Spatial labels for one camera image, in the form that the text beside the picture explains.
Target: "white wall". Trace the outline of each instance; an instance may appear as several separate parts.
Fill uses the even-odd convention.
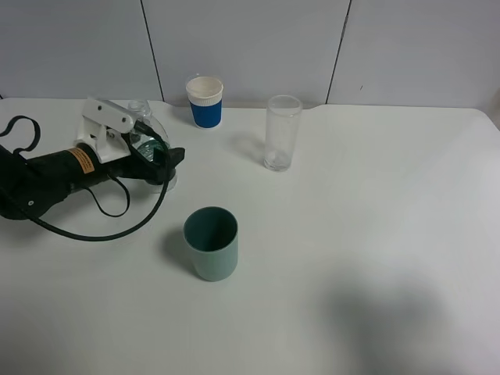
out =
[[[499,0],[353,0],[329,103],[487,109]]]
[[[0,95],[160,99],[138,0],[3,0]]]
[[[144,0],[167,102],[186,77],[220,75],[224,101],[287,93],[324,104],[348,0]]]

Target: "green cup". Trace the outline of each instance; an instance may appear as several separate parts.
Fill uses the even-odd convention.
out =
[[[229,277],[238,264],[238,222],[220,207],[193,212],[184,224],[184,239],[198,275],[208,281]]]

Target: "plastic bottle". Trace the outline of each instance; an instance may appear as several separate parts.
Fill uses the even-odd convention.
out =
[[[153,116],[151,107],[146,100],[131,100],[128,103],[128,109],[131,112],[140,114],[142,116],[143,122],[152,127],[152,129],[159,134],[166,143],[166,147],[170,148],[169,138],[166,135],[165,129],[162,124]],[[132,145],[150,162],[153,160],[153,154],[155,149],[163,150],[162,146],[156,139],[149,137],[148,135],[138,133],[135,130],[130,132],[130,138]],[[173,170],[174,176],[170,179],[169,187],[167,191],[172,190],[177,182],[176,171]],[[162,185],[150,184],[148,182],[149,190],[151,193],[159,193],[162,190]]]

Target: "clear glass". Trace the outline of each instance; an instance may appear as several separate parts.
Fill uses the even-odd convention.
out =
[[[302,103],[293,96],[278,95],[267,102],[264,165],[268,170],[290,168],[301,114]]]

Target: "blue paper cup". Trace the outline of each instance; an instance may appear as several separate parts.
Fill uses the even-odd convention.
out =
[[[198,127],[211,129],[220,124],[223,89],[222,82],[215,77],[196,76],[187,81],[187,97]]]

